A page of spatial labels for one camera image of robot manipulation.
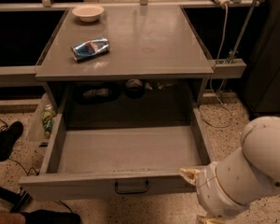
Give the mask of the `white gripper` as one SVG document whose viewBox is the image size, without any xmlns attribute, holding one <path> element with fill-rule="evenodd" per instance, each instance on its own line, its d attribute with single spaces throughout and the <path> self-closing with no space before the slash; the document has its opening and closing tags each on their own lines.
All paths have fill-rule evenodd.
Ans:
<svg viewBox="0 0 280 224">
<path fill-rule="evenodd" d="M 213 216 L 196 216 L 195 224 L 226 224 L 226 221 L 222 218 L 235 218 L 249 208 L 248 205 L 239 204 L 226 194 L 218 182 L 216 168 L 217 163 L 212 162 L 202 170 L 179 169 L 180 176 L 192 186 L 196 185 L 200 206 L 209 215 Z"/>
</svg>

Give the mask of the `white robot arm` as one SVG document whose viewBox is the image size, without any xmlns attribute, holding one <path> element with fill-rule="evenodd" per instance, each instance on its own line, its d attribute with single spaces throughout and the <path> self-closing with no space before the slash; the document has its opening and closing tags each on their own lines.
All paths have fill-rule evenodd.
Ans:
<svg viewBox="0 0 280 224">
<path fill-rule="evenodd" d="M 179 174 L 196 188 L 207 212 L 200 224 L 223 224 L 256 200 L 280 194 L 280 118 L 260 117 L 243 129 L 240 147 L 222 161 Z"/>
</svg>

